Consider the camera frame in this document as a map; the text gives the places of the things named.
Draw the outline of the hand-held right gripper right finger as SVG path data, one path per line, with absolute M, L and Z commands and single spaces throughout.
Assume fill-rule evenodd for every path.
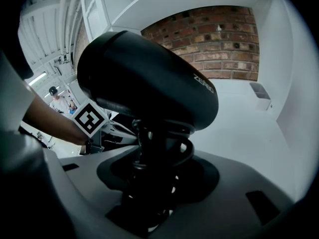
M 220 179 L 203 201 L 180 205 L 160 226 L 161 239 L 242 239 L 262 226 L 246 194 L 261 191 L 280 211 L 292 199 L 254 168 L 207 152 L 197 156 L 212 163 Z

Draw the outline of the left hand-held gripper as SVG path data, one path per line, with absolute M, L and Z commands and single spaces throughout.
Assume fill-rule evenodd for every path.
M 86 100 L 72 116 L 73 122 L 87 136 L 81 155 L 99 153 L 120 147 L 119 137 L 109 130 L 117 112 L 100 108 L 92 100 Z

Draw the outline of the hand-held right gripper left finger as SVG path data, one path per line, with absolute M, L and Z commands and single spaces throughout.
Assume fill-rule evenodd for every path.
M 59 159 L 44 150 L 55 192 L 71 219 L 78 239 L 135 239 L 136 235 L 106 218 L 122 198 L 122 192 L 110 190 L 98 177 L 97 168 L 103 161 L 135 150 L 126 146 L 92 155 Z

